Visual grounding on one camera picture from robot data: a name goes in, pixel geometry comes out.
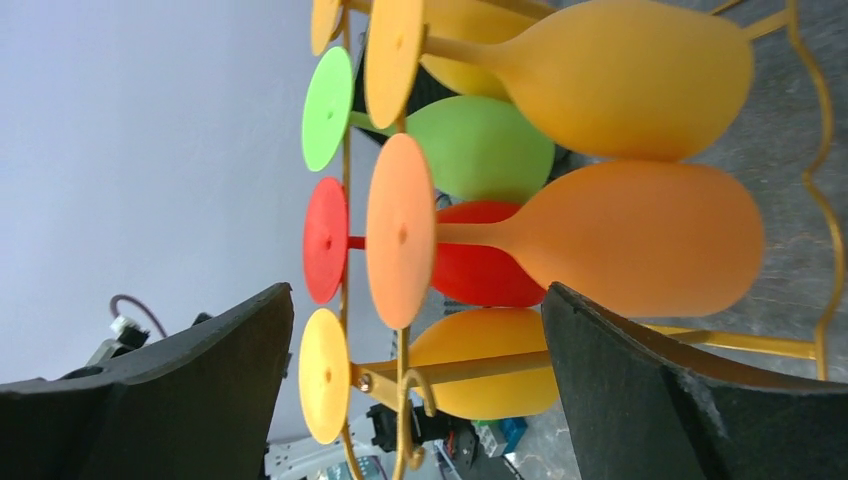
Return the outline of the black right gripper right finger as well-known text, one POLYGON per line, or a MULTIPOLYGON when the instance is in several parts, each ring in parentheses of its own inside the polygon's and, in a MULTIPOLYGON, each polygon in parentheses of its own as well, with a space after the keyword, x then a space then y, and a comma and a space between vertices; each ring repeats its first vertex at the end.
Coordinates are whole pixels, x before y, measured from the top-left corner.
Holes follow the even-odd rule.
POLYGON ((545 337, 585 479, 843 479, 847 387, 738 363, 551 285, 545 337))

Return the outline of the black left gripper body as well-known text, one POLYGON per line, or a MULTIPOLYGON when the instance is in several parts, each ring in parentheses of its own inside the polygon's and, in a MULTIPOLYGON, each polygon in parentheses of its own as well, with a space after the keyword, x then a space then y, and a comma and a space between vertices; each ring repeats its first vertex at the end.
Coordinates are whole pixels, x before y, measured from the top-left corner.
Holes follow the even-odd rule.
MULTIPOLYGON (((150 337, 147 340, 147 343, 139 349, 149 346, 149 340, 150 337)), ((130 354, 131 352, 138 351, 139 349, 130 350, 128 348, 123 347, 117 341, 116 336, 114 338, 107 338, 97 347, 95 352, 92 354, 92 356, 89 358, 89 360, 83 367, 68 372, 67 374, 61 376, 60 380, 71 380, 76 378, 84 378, 98 375, 105 371, 105 368, 101 366, 102 363, 110 361, 120 356, 124 356, 126 354, 130 354)))

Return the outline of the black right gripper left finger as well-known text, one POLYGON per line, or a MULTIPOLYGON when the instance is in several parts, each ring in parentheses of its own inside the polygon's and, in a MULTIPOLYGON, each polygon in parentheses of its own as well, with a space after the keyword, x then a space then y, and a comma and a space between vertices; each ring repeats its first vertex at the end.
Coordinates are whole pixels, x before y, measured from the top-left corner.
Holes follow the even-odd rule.
POLYGON ((276 283, 164 340, 1 388, 5 479, 255 479, 294 326, 276 283))

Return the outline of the orange plastic wine glass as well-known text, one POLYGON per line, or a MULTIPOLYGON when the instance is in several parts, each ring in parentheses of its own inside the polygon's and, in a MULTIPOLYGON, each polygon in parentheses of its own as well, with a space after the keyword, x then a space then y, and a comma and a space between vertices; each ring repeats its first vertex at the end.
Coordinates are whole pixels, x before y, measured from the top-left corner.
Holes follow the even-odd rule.
POLYGON ((438 223, 423 152, 394 135, 378 155, 366 215, 370 291, 387 326, 414 321, 441 242, 498 248, 539 285, 562 283, 623 317, 692 317, 750 289, 765 233, 753 197, 726 172, 636 160, 568 173, 496 223, 438 223))

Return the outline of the gold wire wine glass rack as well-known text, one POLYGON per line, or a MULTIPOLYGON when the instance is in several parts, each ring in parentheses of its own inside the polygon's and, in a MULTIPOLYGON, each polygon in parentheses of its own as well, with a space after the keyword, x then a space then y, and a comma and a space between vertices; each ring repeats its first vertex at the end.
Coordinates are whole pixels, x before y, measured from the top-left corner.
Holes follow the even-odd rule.
MULTIPOLYGON (((316 2, 313 7, 312 27, 312 46, 314 51, 326 51, 329 40, 345 30, 346 18, 350 10, 357 9, 360 11, 365 11, 369 14, 371 20, 371 10, 374 2, 376 1, 316 2)), ((429 26, 427 25, 427 5, 425 2, 423 3, 425 5, 425 28, 429 34, 435 36, 434 34, 432 34, 429 26)), ((531 25, 528 28, 533 26, 538 21, 546 18, 547 16, 560 11, 553 10, 543 4, 538 4, 532 1, 503 1, 500 3, 500 8, 513 14, 530 18, 531 25)), ((519 33, 527 30, 528 28, 513 33, 506 39, 493 44, 498 44, 507 41, 517 36, 519 33)), ((751 43, 751 46, 756 38, 768 35, 778 29, 785 29, 787 31, 790 45, 796 52, 797 56, 800 58, 802 64, 809 72, 809 76, 813 82, 817 94, 817 99, 820 104, 822 129, 821 140, 818 152, 814 159, 814 166, 820 166, 828 155, 830 142, 833 135, 833 109, 830 99, 830 92, 822 75, 821 68, 817 64, 812 52, 807 47, 800 34, 798 3, 795 1, 789 1, 785 4, 783 9, 775 12, 774 14, 760 20, 757 23, 740 28, 745 32, 748 40, 751 43)), ((471 42, 464 35, 451 36, 444 39, 460 40, 476 44, 486 44, 471 42)), ((406 104, 400 116, 391 124, 386 126, 393 126, 396 128, 397 131, 394 135, 409 135, 406 132, 407 118, 405 116, 405 113, 406 104)), ((679 161, 636 161, 691 164, 689 159, 690 157, 679 161)), ((598 162, 596 164, 624 160, 628 159, 598 157, 598 162)), ((590 300, 595 304, 601 306, 602 308, 622 318, 643 325, 660 334, 663 334, 667 337, 670 337, 674 340, 677 340, 681 343, 692 346, 699 350, 711 353, 713 355, 777 373, 819 381, 829 381, 827 378, 826 335, 828 325, 840 302, 842 292, 845 286, 846 249, 844 244, 844 235, 840 227, 839 220, 837 219, 835 212, 827 197, 815 185, 813 180, 813 174, 814 167, 806 168, 802 175, 802 181, 805 188, 808 190, 809 194, 814 198, 815 202, 818 204, 824 217, 827 220, 832 237, 835 278, 834 288, 831 294, 830 302, 815 328, 814 338, 812 341, 798 341, 792 339, 756 336, 751 334, 722 332, 709 329, 686 329, 682 327, 664 326, 658 323, 659 317, 627 318, 604 308, 603 306, 597 304, 591 299, 590 300)), ((394 364, 395 375, 400 380, 400 384, 396 389, 396 395, 400 402, 400 406, 399 408, 395 409, 397 412, 398 451, 395 470, 393 473, 395 478, 402 478, 408 469, 417 468, 421 464, 424 454, 423 449, 417 446, 411 438, 409 422, 411 410, 411 405, 409 401, 410 393, 412 391, 417 391, 420 394, 424 402, 425 411, 428 414, 433 414, 437 410, 429 383, 424 379, 422 374, 412 370, 409 367, 408 349, 413 344, 413 342, 431 325, 437 323, 438 321, 442 320, 443 318, 449 315, 453 315, 466 310, 475 310, 482 308, 527 308, 539 312, 542 317, 542 303, 548 292, 549 287, 555 283, 559 282, 554 282, 548 286, 541 286, 537 283, 545 290, 545 295, 542 301, 535 306, 481 307, 467 305, 465 303, 453 300, 436 290, 430 282, 430 285, 426 291, 426 296, 414 321, 409 326, 403 329, 394 329, 398 335, 399 344, 396 360, 391 363, 394 364)), ((375 381, 372 376, 369 374, 365 374, 359 378, 355 387, 371 394, 371 389, 374 384, 375 381)))

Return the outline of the red plastic wine glass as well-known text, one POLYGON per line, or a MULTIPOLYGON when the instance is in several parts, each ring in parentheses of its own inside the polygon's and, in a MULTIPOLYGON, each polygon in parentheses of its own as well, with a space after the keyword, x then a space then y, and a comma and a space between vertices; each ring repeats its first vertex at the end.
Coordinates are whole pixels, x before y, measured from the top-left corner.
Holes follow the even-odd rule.
MULTIPOLYGON (((519 210, 498 201, 464 202, 437 212, 440 224, 495 223, 519 210)), ((348 251, 363 250, 365 238, 349 234, 349 212, 342 183, 325 177, 308 203, 302 241, 305 284, 312 300, 328 303, 345 273, 348 251)), ((443 295, 481 307, 531 307, 545 290, 507 253, 476 245, 438 245, 431 285, 443 295)))

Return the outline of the green plastic wine glass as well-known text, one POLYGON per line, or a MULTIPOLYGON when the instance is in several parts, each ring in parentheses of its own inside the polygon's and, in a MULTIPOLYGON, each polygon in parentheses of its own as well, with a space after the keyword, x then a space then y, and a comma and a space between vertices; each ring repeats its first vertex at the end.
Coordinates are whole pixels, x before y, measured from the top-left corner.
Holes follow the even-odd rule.
MULTIPOLYGON (((391 136, 353 109, 351 56, 340 46, 320 58, 302 115, 306 167, 319 172, 335 157, 349 127, 391 136)), ((485 96, 458 95, 413 112, 406 132, 420 145, 435 188, 465 201, 524 203, 546 184, 554 143, 513 105, 485 96)))

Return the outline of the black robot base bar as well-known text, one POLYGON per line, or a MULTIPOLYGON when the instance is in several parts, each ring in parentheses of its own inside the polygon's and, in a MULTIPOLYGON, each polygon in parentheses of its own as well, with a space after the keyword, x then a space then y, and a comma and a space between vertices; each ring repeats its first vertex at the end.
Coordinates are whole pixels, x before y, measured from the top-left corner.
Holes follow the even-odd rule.
MULTIPOLYGON (((491 456, 484 443, 489 431, 477 432, 471 421, 437 412, 428 416, 422 406, 411 413, 411 435, 424 448, 421 466, 408 469, 406 479, 520 479, 504 456, 491 456)), ((390 479, 396 460, 397 414, 381 404, 351 421, 349 433, 354 460, 365 479, 390 479)), ((352 479, 345 446, 338 439, 322 445, 312 438, 268 443, 261 479, 352 479)))

